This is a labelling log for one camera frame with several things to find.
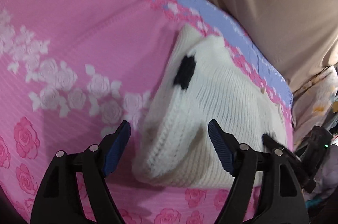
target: knitted garment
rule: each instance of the knitted garment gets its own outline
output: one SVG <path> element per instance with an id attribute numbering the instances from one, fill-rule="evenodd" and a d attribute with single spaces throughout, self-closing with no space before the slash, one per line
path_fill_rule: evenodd
<path id="1" fill-rule="evenodd" d="M 141 129 L 136 178 L 162 186 L 231 187 L 234 178 L 207 134 L 211 119 L 256 151 L 264 150 L 263 133 L 286 145 L 280 106 L 234 65 L 224 39 L 202 37 L 185 25 Z M 261 183 L 257 174 L 255 185 Z"/>

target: ribbed knit texture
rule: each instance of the ribbed knit texture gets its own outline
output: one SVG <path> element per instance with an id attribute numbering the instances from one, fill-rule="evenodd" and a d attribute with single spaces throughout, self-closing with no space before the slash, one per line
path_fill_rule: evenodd
<path id="1" fill-rule="evenodd" d="M 196 68 L 182 90 L 173 81 L 185 55 L 194 57 Z M 231 187 L 234 178 L 223 170 L 208 137 L 211 119 L 256 151 L 264 150 L 264 133 L 286 145 L 281 109 L 233 64 L 223 38 L 204 38 L 186 25 L 145 118 L 133 163 L 136 178 L 152 185 Z M 255 185 L 260 182 L 256 175 Z"/>

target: blue gripper pad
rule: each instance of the blue gripper pad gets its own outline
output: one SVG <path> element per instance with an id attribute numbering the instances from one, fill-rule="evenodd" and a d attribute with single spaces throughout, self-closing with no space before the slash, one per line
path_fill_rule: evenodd
<path id="1" fill-rule="evenodd" d="M 216 120 L 213 119 L 209 122 L 208 133 L 223 169 L 231 175 L 234 175 L 234 154 L 222 138 L 221 134 L 224 132 Z"/>
<path id="2" fill-rule="evenodd" d="M 119 163 L 123 151 L 127 146 L 130 134 L 130 124 L 126 122 L 104 158 L 104 166 L 102 168 L 102 171 L 105 177 L 116 170 L 117 164 Z"/>

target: white cloth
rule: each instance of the white cloth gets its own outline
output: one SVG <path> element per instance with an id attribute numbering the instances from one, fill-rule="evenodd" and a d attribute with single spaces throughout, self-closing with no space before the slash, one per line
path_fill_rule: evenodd
<path id="1" fill-rule="evenodd" d="M 173 82 L 185 55 L 194 57 L 196 67 L 183 90 Z M 204 38 L 185 25 L 141 129 L 132 166 L 136 178 L 162 186 L 231 187 L 234 179 L 223 170 L 208 137 L 211 119 L 256 151 L 264 150 L 264 133 L 286 145 L 280 106 L 234 65 L 223 38 Z M 256 175 L 255 185 L 260 183 Z"/>

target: silver screw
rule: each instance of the silver screw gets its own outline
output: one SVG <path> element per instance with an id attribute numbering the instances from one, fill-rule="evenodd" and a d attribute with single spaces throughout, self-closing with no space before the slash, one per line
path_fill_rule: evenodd
<path id="1" fill-rule="evenodd" d="M 283 152 L 280 149 L 275 150 L 275 155 L 282 156 Z"/>
<path id="2" fill-rule="evenodd" d="M 99 149 L 99 146 L 97 146 L 97 145 L 92 145 L 92 146 L 89 147 L 89 150 L 90 150 L 91 152 L 95 152 L 95 151 L 97 151 L 98 149 Z"/>
<path id="3" fill-rule="evenodd" d="M 247 144 L 240 144 L 239 145 L 239 148 L 242 150 L 242 151 L 247 151 L 249 149 L 249 146 Z"/>
<path id="4" fill-rule="evenodd" d="M 57 157 L 63 157 L 64 154 L 65 154 L 64 151 L 58 151 L 58 152 L 56 153 L 56 156 L 57 156 Z"/>

